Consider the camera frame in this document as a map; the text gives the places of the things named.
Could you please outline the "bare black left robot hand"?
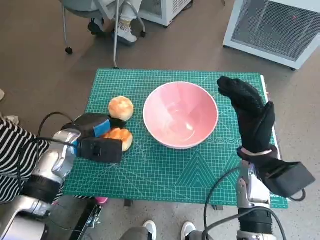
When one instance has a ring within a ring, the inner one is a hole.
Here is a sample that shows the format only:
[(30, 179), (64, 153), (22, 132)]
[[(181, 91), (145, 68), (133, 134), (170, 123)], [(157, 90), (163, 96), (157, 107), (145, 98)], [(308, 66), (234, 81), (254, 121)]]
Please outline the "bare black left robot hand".
[(101, 137), (111, 129), (124, 128), (126, 122), (106, 113), (85, 113), (74, 121), (74, 126), (84, 138)]

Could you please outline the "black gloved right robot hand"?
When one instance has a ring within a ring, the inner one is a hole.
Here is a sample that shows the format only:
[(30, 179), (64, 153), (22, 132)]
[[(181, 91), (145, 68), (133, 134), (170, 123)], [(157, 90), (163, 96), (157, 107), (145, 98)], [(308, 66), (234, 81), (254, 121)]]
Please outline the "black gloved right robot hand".
[(273, 102), (264, 103), (256, 88), (237, 78), (222, 76), (217, 85), (219, 93), (230, 99), (236, 112), (242, 147), (252, 154), (269, 151), (275, 124)]

